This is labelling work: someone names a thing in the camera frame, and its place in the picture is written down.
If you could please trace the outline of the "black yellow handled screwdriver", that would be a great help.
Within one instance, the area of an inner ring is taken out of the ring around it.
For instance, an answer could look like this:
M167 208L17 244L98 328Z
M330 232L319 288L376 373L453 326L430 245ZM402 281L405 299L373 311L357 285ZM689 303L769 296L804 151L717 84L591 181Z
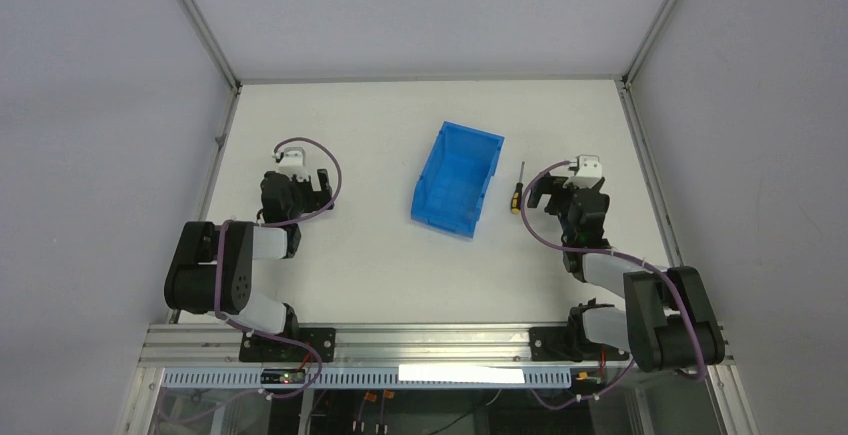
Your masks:
M525 162L521 161L518 180L514 186L514 190L512 193L512 197L510 200L510 211L512 214L518 214L521 211L521 203L522 203L522 194L524 190L524 170L525 170Z

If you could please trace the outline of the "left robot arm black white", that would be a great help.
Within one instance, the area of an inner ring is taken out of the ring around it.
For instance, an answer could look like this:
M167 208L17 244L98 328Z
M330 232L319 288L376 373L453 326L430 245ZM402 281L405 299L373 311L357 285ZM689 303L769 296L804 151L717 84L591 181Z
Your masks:
M168 307L216 316L248 332L298 339L294 308L253 289L253 266L257 260L293 258L302 239L298 221L332 208L329 174L319 169L316 175L314 187L309 175L266 172L257 222L186 223L164 284Z

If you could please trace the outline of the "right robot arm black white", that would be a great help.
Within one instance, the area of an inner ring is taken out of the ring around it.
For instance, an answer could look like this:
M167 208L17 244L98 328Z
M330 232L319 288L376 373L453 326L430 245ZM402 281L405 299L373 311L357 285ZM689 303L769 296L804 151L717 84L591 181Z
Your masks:
M590 300L570 309L556 328L530 331L536 361L601 361L617 350L640 370L674 371L701 381L725 358L725 341L699 272L690 266L660 268L613 249L604 222L610 198L597 180L580 186L545 173L525 193L514 190L513 212L522 214L549 198L544 210L562 230L557 249L566 272L624 301L621 309Z

